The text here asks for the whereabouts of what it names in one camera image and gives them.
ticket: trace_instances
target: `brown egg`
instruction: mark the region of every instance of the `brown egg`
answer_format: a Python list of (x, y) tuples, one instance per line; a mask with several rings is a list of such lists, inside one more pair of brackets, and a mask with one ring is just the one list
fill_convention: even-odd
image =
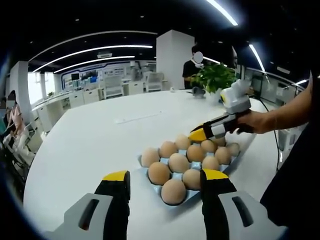
[(174, 153), (170, 156), (168, 165), (172, 172), (183, 174), (189, 169), (190, 163), (186, 156), (180, 153)]
[(201, 142), (201, 147), (207, 153), (215, 153), (218, 149), (218, 144), (211, 140), (204, 140)]
[(220, 164), (229, 165), (231, 162), (231, 153), (225, 146), (219, 147), (214, 156), (218, 159)]
[(179, 134), (175, 139), (175, 145), (178, 149), (187, 150), (190, 147), (190, 139), (183, 134)]
[(238, 156), (240, 153), (240, 146), (238, 143), (231, 143), (228, 146), (226, 146), (230, 152), (230, 154), (234, 157)]
[(214, 156), (206, 156), (202, 162), (203, 169), (219, 170), (219, 161)]
[(182, 181), (187, 189), (200, 190), (200, 171), (189, 169), (182, 175)]
[(202, 162), (206, 155), (200, 146), (191, 145), (186, 151), (186, 156), (190, 162)]
[(154, 162), (148, 169), (150, 181), (155, 185), (163, 185), (170, 178), (170, 170), (162, 162)]
[(160, 154), (160, 157), (162, 158), (170, 158), (172, 154), (177, 152), (178, 152), (178, 149), (174, 142), (165, 141), (160, 147), (159, 154)]
[(162, 200), (169, 205), (178, 205), (186, 198), (186, 187), (181, 180), (170, 179), (161, 189)]
[(160, 156), (156, 148), (148, 147), (141, 155), (141, 165), (146, 168), (159, 160)]
[(226, 145), (226, 138), (225, 137), (215, 138), (215, 139), (212, 139), (212, 142), (218, 144), (218, 146), (220, 147), (224, 147)]

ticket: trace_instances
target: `black ceiling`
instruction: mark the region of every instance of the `black ceiling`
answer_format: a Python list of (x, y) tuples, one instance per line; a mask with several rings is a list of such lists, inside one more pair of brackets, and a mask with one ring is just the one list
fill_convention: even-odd
[[(4, 26), (8, 32), (5, 41), (10, 46), (7, 50), (11, 50), (11, 66), (18, 60), (29, 61), (43, 50), (71, 38), (124, 30), (156, 34), (118, 32), (78, 38), (40, 54), (29, 62), (29, 70), (74, 52), (113, 45), (152, 45), (153, 49), (122, 48), (110, 51), (113, 56), (135, 55), (136, 59), (155, 60), (157, 36), (174, 29), (195, 36), (204, 55), (217, 61), (228, 61), (228, 51), (232, 45), (237, 51), (239, 63), (261, 69), (248, 47), (250, 43), (254, 44), (267, 72), (292, 81), (299, 81), (308, 75), (311, 58), (306, 57), (310, 53), (307, 51), (310, 44), (306, 43), (308, 29), (319, 23), (312, 13), (316, 2), (216, 2), (237, 21), (238, 26), (233, 26), (206, 0), (56, 0), (50, 3), (21, 3)], [(94, 60), (98, 52), (68, 57), (41, 70), (54, 71)], [(291, 73), (282, 73), (277, 67)]]

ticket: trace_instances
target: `white table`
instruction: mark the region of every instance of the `white table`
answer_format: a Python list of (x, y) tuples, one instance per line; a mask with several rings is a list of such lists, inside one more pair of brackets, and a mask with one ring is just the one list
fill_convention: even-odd
[[(252, 109), (265, 111), (256, 100)], [(53, 231), (63, 222), (65, 211), (86, 193), (94, 193), (106, 174), (129, 170), (128, 239), (206, 239), (201, 202), (169, 211), (139, 170), (137, 155), (165, 140), (174, 141), (177, 134), (188, 134), (223, 112), (222, 107), (212, 107), (185, 91), (124, 96), (68, 110), (31, 166), (24, 191), (27, 215), (40, 231)], [(245, 149), (254, 137), (228, 134), (227, 140)], [(275, 173), (276, 162), (273, 133), (257, 135), (230, 178), (238, 190), (259, 199)]]

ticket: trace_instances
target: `egg tray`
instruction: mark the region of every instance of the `egg tray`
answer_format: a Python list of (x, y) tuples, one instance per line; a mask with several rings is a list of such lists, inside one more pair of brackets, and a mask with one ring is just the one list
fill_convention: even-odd
[[(192, 143), (192, 145), (200, 146), (199, 143)], [(188, 158), (188, 157), (187, 157), (187, 150), (179, 149), (179, 150), (178, 150), (178, 153), (179, 153), (179, 154), (182, 154), (182, 155), (186, 156), (186, 158)], [(206, 157), (207, 157), (207, 156), (214, 156), (214, 155), (215, 155), (215, 154), (212, 153), (212, 152), (207, 152), (207, 153), (205, 154)], [(232, 157), (231, 157), (230, 165), (223, 165), (223, 164), (220, 165), (220, 166), (219, 166), (219, 171), (220, 171), (220, 172), (225, 172), (226, 169), (229, 168), (229, 167), (233, 164), (233, 162), (239, 157), (239, 155), (240, 155), (240, 153), (238, 154), (238, 156), (232, 156)], [(161, 198), (161, 200), (162, 200), (161, 190), (162, 190), (162, 187), (163, 187), (163, 186), (162, 186), (162, 185), (153, 184), (153, 183), (150, 181), (149, 176), (148, 176), (148, 167), (142, 166), (141, 157), (142, 157), (141, 154), (138, 155), (138, 157), (137, 157), (137, 158), (138, 158), (138, 161), (139, 161), (139, 163), (140, 163), (140, 165), (141, 165), (141, 167), (142, 167), (141, 170), (142, 170), (143, 174), (146, 176), (146, 178), (148, 179), (148, 181), (150, 182), (150, 184), (152, 185), (152, 187), (153, 187), (154, 191), (156, 192), (156, 194), (157, 194), (157, 195)], [(168, 165), (168, 163), (169, 163), (169, 158), (161, 157), (159, 162)], [(189, 163), (189, 168), (190, 168), (190, 169), (196, 169), (196, 170), (199, 170), (199, 171), (200, 171), (200, 170), (202, 169), (201, 164), (202, 164), (201, 162), (192, 161), (192, 162)], [(171, 169), (170, 169), (170, 167), (169, 167), (169, 170), (170, 170), (170, 179), (179, 179), (179, 180), (182, 181), (183, 173), (172, 172)], [(167, 205), (169, 208), (176, 208), (176, 207), (181, 206), (182, 204), (184, 204), (185, 202), (187, 202), (188, 200), (190, 200), (191, 198), (193, 198), (194, 196), (196, 196), (196, 195), (199, 194), (199, 193), (200, 193), (199, 190), (190, 190), (190, 189), (187, 189), (187, 188), (186, 188), (185, 198), (184, 198), (184, 200), (183, 200), (180, 204), (178, 204), (178, 205), (169, 205), (169, 204), (165, 203), (164, 201), (162, 201), (162, 202), (163, 202), (165, 205)]]

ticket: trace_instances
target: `green leaves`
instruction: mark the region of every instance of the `green leaves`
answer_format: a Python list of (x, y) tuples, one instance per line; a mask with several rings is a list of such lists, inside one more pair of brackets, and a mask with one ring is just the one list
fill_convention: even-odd
[(209, 64), (199, 71), (196, 76), (192, 77), (191, 85), (198, 83), (204, 86), (209, 93), (215, 93), (218, 89), (231, 87), (236, 80), (235, 71), (227, 68), (223, 63)]

